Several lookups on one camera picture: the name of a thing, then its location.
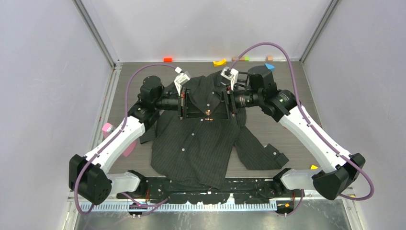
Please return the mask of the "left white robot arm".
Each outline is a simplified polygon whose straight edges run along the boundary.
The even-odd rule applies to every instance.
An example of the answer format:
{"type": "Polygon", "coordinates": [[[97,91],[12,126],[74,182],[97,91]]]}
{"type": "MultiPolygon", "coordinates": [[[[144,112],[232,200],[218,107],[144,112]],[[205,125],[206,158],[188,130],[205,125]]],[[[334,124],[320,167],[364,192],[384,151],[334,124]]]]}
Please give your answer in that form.
{"type": "Polygon", "coordinates": [[[109,174],[119,156],[156,122],[161,110],[186,110],[186,88],[190,80],[187,73],[180,73],[174,80],[175,92],[165,93],[161,79],[150,76],[140,87],[138,101],[129,110],[122,123],[101,144],[84,156],[74,155],[69,161],[69,187],[75,201],[79,196],[92,205],[103,203],[108,196],[129,192],[142,198],[147,186],[132,173],[109,174]]]}

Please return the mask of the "black pinstriped shirt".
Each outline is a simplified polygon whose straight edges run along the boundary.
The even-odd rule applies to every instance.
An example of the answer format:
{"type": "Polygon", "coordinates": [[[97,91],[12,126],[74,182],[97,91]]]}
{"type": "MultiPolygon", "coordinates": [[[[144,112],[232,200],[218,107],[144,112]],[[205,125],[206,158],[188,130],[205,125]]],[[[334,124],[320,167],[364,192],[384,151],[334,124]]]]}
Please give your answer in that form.
{"type": "Polygon", "coordinates": [[[140,138],[152,142],[151,167],[186,186],[223,185],[232,149],[249,170],[281,169],[288,158],[273,145],[263,146],[246,127],[247,113],[238,109],[230,119],[180,120],[165,110],[140,138]]]}

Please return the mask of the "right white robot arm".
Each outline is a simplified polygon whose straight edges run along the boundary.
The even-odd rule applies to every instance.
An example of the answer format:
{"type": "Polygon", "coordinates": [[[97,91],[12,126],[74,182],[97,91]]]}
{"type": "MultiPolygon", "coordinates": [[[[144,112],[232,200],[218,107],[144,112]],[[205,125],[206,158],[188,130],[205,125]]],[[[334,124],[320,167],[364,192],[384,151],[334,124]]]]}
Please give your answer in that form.
{"type": "Polygon", "coordinates": [[[334,200],[342,196],[360,174],[365,158],[351,154],[335,142],[310,116],[289,90],[278,89],[273,73],[266,66],[255,66],[246,72],[247,82],[238,81],[239,72],[225,67],[220,83],[226,86],[225,105],[229,116],[237,109],[258,106],[262,112],[294,134],[319,164],[318,170],[286,168],[274,176],[273,190],[287,196],[292,190],[315,190],[334,200]]]}

